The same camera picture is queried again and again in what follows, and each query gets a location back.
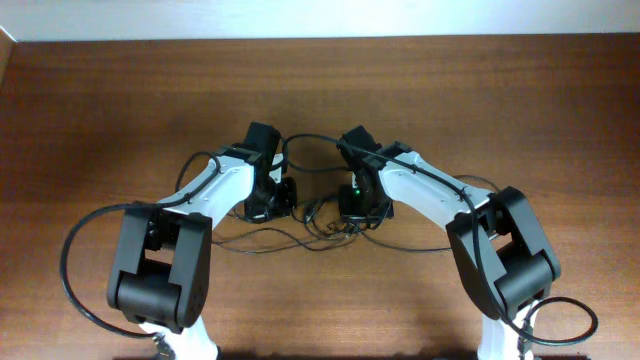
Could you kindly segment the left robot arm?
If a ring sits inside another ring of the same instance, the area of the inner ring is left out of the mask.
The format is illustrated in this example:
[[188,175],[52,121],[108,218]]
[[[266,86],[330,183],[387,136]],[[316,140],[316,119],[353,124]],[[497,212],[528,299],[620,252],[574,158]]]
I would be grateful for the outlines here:
[[281,175],[281,134],[253,122],[244,140],[211,153],[205,169],[156,204],[125,211],[107,302],[138,324],[168,359],[216,359],[201,317],[212,232],[237,205],[252,223],[290,214],[295,183]]

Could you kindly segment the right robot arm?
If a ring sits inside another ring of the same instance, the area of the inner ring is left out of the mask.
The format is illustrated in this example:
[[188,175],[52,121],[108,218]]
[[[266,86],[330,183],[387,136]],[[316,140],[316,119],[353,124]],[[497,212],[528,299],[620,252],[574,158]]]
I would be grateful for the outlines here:
[[337,147],[366,195],[404,203],[446,232],[463,288],[482,314],[477,357],[532,358],[536,312],[561,265],[526,196],[466,184],[403,143],[382,146],[361,126]]

